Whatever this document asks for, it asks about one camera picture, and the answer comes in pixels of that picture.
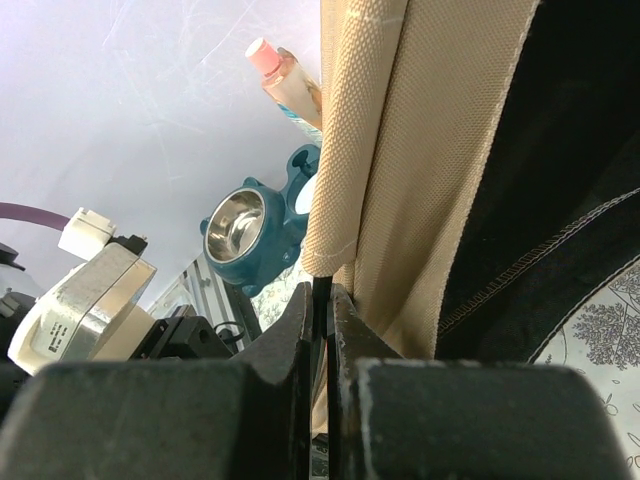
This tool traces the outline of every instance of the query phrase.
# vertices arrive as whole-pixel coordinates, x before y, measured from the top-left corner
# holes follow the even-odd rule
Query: tan canvas seat
[[[303,264],[343,283],[406,357],[433,356],[447,275],[537,6],[322,1],[324,144]]]

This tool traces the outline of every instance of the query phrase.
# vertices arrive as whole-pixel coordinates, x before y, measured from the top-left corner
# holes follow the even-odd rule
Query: white wall
[[[305,138],[244,58],[258,36],[316,78],[319,0],[0,1],[0,201],[91,208],[146,235],[155,297],[197,256],[199,221],[248,175],[279,187]],[[0,220],[43,287],[76,259]]]

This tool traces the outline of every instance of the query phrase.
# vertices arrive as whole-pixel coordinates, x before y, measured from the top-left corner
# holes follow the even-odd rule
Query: clear bottle
[[[258,38],[245,56],[262,74],[262,88],[314,143],[322,145],[322,92],[289,51]]]

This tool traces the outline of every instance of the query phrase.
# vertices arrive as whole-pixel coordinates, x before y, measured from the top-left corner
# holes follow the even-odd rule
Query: black plastic part
[[[231,352],[203,317],[177,317],[158,320],[132,359],[175,357],[229,358]]]
[[[24,271],[24,267],[18,265],[15,261],[18,258],[18,252],[4,243],[0,243],[0,265],[8,265],[18,270]]]
[[[142,255],[142,253],[149,245],[145,239],[140,238],[136,235],[131,235],[129,238],[124,236],[112,237],[108,243],[117,243],[118,245],[122,245],[124,248],[137,256]]]
[[[235,321],[244,325],[249,339],[254,341],[262,334],[262,328],[251,304],[251,299],[242,293],[240,288],[227,282],[223,283]]]
[[[240,333],[234,334],[231,331],[231,329],[228,328],[232,325],[235,325],[240,331]],[[222,340],[222,343],[224,343],[227,346],[227,348],[231,350],[231,353],[235,355],[236,353],[239,352],[237,343],[240,340],[242,340],[245,336],[246,330],[244,325],[238,322],[222,322],[217,324],[213,328],[213,331],[215,332],[216,335],[218,335],[218,338]]]
[[[355,380],[356,361],[363,357],[401,357],[360,320],[342,285],[333,286],[332,300],[326,317],[329,472],[330,478],[337,479],[351,478],[350,465],[356,461],[356,456],[362,454],[359,449],[354,449],[351,434],[346,430],[349,418],[355,415],[348,390]]]
[[[389,359],[342,287],[332,302],[330,478],[629,478],[601,402],[578,375]],[[307,480],[312,315],[303,284],[228,361],[44,369],[0,431],[0,480]]]
[[[4,420],[14,398],[31,376],[13,363],[0,363],[0,422]]]
[[[35,298],[24,293],[10,292],[0,298],[0,361],[11,361],[7,351],[13,335],[34,304]]]
[[[340,478],[624,480],[602,402],[558,367],[361,360]]]

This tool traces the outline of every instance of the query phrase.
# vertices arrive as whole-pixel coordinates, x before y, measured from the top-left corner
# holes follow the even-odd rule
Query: black fabric
[[[636,190],[443,332],[436,358],[531,360],[581,300],[640,257],[639,220]]]
[[[441,322],[529,250],[640,185],[640,2],[542,2]]]

